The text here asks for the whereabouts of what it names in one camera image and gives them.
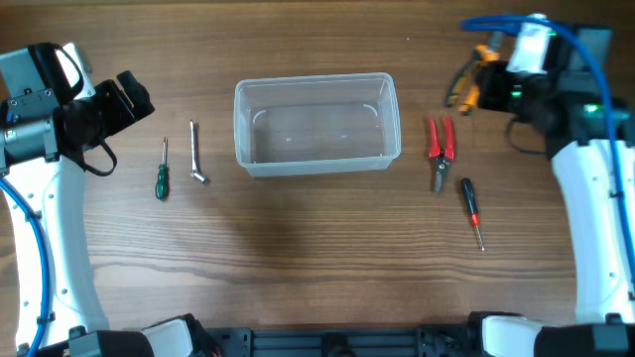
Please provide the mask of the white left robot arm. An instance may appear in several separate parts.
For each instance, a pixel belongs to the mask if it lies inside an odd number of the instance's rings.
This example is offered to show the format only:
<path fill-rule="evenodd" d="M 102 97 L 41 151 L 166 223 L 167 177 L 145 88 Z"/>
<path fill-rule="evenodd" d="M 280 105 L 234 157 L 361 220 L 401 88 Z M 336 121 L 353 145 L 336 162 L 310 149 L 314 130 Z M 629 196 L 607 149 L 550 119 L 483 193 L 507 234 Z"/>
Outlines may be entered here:
<path fill-rule="evenodd" d="M 190 314 L 115 331 L 99 302 L 83 221 L 88 150 L 154 107 L 129 71 L 92 84 L 74 45 L 39 43 L 5 53 L 1 75 L 1 188 L 19 274 L 20 356 L 220 356 Z"/>

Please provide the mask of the black red screwdriver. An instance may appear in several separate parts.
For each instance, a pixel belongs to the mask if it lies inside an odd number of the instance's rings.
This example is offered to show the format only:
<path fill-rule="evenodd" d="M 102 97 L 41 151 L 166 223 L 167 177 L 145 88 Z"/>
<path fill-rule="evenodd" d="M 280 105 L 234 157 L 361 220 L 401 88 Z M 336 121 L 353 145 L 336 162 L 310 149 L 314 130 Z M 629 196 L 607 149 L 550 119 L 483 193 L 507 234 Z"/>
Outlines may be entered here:
<path fill-rule="evenodd" d="M 479 216 L 473 183 L 469 178 L 463 178 L 460 181 L 460 188 L 466 203 L 468 215 L 470 217 L 472 226 L 475 231 L 478 249 L 480 251 L 484 251 L 485 245 L 484 245 L 482 232 L 481 232 L 480 216 Z"/>

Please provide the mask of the red handled cutters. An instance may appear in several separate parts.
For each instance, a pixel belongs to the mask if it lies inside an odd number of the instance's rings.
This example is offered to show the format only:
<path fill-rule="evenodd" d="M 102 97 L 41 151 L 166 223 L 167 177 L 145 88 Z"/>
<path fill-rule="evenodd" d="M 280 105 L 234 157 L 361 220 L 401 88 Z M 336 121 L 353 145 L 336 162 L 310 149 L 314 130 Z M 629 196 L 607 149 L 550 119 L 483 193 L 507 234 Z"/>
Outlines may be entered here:
<path fill-rule="evenodd" d="M 451 164 L 454 162 L 455 156 L 455 135 L 453 129 L 453 121 L 450 116 L 443 118 L 445 131 L 445 147 L 440 144 L 439 130 L 434 117 L 429 118 L 430 128 L 430 149 L 429 158 L 435 167 L 433 192 L 439 194 L 445 184 L 445 179 L 449 172 Z"/>

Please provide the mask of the orange black pliers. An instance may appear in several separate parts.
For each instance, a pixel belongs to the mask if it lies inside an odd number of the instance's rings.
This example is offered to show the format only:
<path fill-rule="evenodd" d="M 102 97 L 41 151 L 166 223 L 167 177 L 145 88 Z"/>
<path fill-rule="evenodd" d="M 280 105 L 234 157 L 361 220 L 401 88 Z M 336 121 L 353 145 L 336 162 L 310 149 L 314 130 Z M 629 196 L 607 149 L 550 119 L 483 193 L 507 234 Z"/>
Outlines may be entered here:
<path fill-rule="evenodd" d="M 498 45 L 477 45 L 470 58 L 455 74 L 444 96 L 444 106 L 456 106 L 463 116 L 469 116 L 477 106 L 480 88 L 476 78 L 492 62 L 500 59 Z"/>

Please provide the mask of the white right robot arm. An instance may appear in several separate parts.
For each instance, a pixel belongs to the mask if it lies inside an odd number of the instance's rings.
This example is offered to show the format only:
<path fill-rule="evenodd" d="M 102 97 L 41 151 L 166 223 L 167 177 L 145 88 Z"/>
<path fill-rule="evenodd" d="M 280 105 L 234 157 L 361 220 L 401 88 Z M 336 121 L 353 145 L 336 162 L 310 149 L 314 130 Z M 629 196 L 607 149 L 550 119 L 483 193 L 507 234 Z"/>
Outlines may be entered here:
<path fill-rule="evenodd" d="M 464 22 L 487 32 L 479 106 L 505 111 L 545 139 L 571 233 L 575 322 L 550 326 L 505 312 L 470 317 L 480 356 L 630 356 L 634 352 L 634 118 L 603 72 L 606 27 L 539 16 Z"/>

